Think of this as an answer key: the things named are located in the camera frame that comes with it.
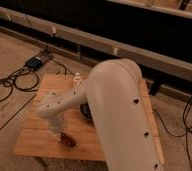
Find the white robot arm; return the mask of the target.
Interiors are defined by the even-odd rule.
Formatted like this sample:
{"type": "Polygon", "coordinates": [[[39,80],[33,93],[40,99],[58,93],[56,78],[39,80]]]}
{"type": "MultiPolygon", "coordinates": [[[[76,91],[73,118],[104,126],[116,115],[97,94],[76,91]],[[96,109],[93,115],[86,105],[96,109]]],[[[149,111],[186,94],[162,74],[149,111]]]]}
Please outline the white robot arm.
{"type": "Polygon", "coordinates": [[[141,80],[135,62],[103,61],[74,88],[60,96],[46,95],[37,114],[57,133],[60,113],[88,104],[109,171],[163,171],[142,102],[141,80]]]}

